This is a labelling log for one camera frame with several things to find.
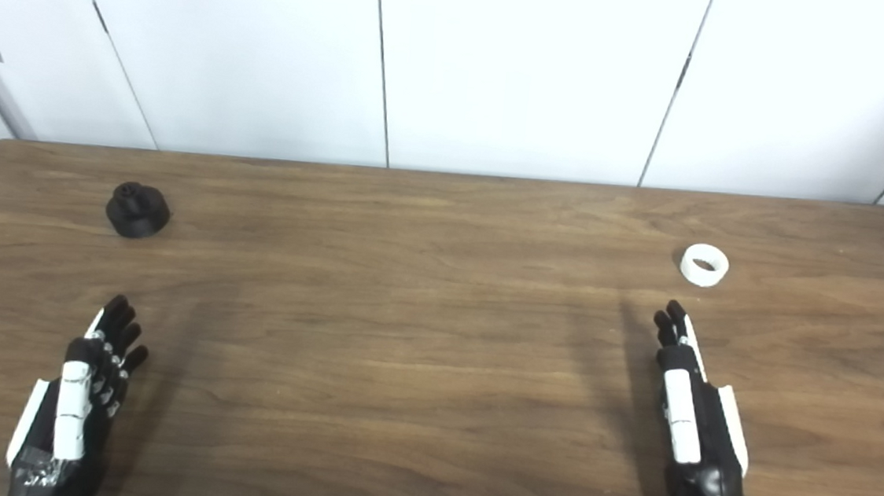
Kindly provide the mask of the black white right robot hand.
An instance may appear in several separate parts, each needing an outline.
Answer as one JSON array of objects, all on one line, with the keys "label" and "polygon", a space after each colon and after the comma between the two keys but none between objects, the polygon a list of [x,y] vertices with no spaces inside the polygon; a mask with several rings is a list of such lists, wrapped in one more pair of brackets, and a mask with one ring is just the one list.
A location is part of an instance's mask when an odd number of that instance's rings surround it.
[{"label": "black white right robot hand", "polygon": [[745,442],[734,396],[707,380],[691,318],[677,301],[654,313],[661,410],[671,447],[669,496],[745,496]]}]

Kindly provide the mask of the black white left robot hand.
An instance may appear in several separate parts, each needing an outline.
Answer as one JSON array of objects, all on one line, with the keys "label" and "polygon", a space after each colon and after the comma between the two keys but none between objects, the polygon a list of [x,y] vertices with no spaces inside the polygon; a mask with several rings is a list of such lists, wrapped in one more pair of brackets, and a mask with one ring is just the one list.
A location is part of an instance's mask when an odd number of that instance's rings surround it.
[{"label": "black white left robot hand", "polygon": [[149,357],[128,301],[110,299],[69,342],[60,376],[35,382],[7,447],[9,496],[97,496],[114,420]]}]

